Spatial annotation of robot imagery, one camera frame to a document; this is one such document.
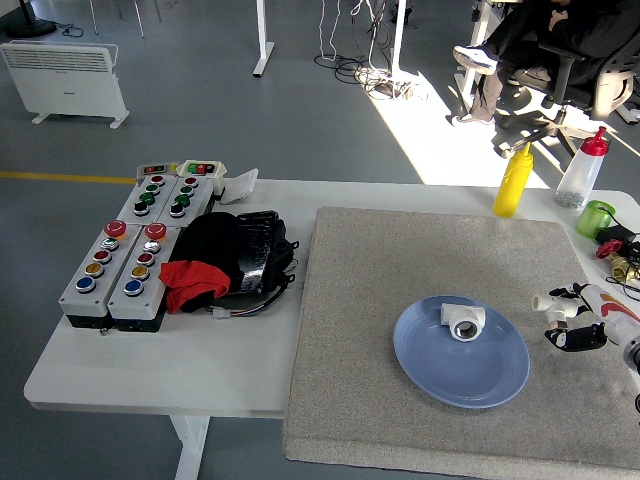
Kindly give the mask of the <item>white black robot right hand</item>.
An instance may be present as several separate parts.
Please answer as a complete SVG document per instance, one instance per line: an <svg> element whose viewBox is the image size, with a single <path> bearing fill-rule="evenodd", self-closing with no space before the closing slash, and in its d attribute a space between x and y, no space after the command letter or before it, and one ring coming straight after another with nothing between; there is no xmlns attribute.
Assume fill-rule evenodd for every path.
<svg viewBox="0 0 640 480"><path fill-rule="evenodd" d="M573 283L551 290L547 297L535 297L532 308L545 313L549 329L544 335L556 348L580 352L611 342L621 349L630 368L639 365L639 316L601 287ZM587 311L596 321L570 330L568 319Z"/></svg>

